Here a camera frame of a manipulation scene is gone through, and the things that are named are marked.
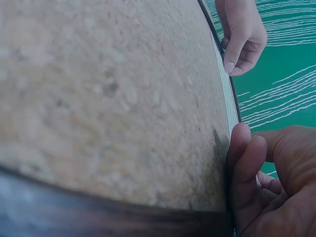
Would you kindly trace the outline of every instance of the cork board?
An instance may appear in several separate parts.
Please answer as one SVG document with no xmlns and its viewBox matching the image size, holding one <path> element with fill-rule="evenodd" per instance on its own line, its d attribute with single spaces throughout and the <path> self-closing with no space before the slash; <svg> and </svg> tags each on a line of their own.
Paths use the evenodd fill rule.
<svg viewBox="0 0 316 237">
<path fill-rule="evenodd" d="M 0 9 L 1 165 L 130 203 L 226 210 L 228 106 L 197 1 Z"/>
</svg>

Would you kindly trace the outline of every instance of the human hand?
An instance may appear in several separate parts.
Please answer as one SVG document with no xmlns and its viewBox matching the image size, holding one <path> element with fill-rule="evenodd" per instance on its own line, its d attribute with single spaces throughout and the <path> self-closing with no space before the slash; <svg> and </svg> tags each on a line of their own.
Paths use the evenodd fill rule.
<svg viewBox="0 0 316 237">
<path fill-rule="evenodd" d="M 280 180 L 259 172 L 274 162 Z M 255 133 L 238 124 L 226 166 L 238 236 L 316 236 L 316 129 Z"/>
<path fill-rule="evenodd" d="M 224 68 L 230 76 L 250 71 L 267 43 L 266 30 L 254 0 L 215 0 L 224 30 Z"/>
</svg>

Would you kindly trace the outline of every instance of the round cork object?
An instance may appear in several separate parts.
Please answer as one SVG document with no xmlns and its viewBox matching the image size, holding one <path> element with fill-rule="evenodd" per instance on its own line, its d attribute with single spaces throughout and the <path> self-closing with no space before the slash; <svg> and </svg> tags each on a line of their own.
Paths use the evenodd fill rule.
<svg viewBox="0 0 316 237">
<path fill-rule="evenodd" d="M 0 2 L 0 165 L 114 200 L 225 211 L 228 145 L 197 1 Z"/>
</svg>

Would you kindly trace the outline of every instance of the green fabric with white stripes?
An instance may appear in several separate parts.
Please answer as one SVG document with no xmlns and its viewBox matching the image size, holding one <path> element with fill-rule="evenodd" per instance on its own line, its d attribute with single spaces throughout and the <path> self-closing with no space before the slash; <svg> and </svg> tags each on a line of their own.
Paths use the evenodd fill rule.
<svg viewBox="0 0 316 237">
<path fill-rule="evenodd" d="M 223 31 L 214 1 L 215 28 Z M 298 124 L 316 127 L 316 1 L 257 0 L 268 43 L 256 67 L 234 78 L 242 121 L 252 131 Z M 273 164 L 262 171 L 277 177 Z"/>
</svg>

